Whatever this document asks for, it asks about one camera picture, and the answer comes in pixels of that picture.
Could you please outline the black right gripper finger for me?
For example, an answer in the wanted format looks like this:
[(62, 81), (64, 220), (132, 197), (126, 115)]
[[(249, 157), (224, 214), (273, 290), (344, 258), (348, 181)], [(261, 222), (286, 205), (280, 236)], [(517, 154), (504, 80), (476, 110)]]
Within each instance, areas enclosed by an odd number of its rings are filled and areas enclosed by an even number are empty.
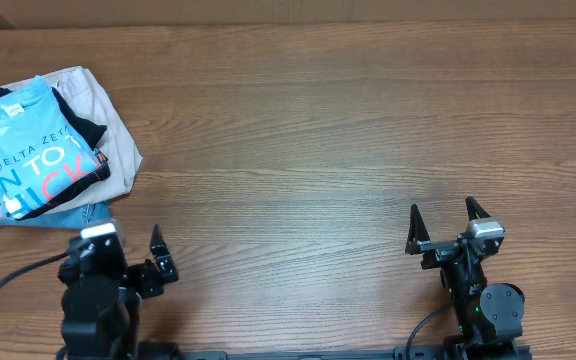
[(431, 239), (419, 208), (416, 204), (413, 204), (410, 209), (409, 231), (405, 252), (409, 255), (421, 254), (430, 243)]
[(490, 218), (491, 215), (483, 209), (473, 196), (468, 196), (465, 199), (467, 213), (470, 221), (477, 219)]

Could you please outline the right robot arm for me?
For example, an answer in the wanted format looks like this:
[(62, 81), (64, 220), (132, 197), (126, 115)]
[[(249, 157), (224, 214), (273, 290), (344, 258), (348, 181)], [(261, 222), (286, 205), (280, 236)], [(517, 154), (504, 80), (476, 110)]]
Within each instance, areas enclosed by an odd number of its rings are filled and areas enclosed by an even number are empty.
[(469, 222), (452, 241), (434, 242), (417, 205), (412, 205), (405, 252), (420, 255), (421, 268), (438, 269), (451, 302), (427, 316), (412, 331), (406, 351), (412, 350), (417, 333), (430, 320), (452, 309), (460, 333), (442, 345), (444, 359), (519, 359), (530, 351), (519, 348), (523, 335), (525, 295), (510, 283), (490, 284), (482, 263), (497, 254), (505, 236), (501, 222), (469, 196), (465, 199)]

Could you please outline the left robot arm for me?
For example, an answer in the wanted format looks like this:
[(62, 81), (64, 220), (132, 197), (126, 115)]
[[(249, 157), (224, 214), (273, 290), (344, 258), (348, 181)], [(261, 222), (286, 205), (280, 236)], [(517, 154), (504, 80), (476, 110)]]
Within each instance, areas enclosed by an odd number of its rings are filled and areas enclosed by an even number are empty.
[(149, 250), (139, 264), (129, 265), (117, 222), (88, 226), (69, 240), (67, 260), (58, 278), (66, 285), (61, 307), (60, 359), (162, 359), (181, 357), (170, 342), (139, 339), (144, 300), (164, 294), (179, 280), (179, 272), (158, 225), (153, 227)]

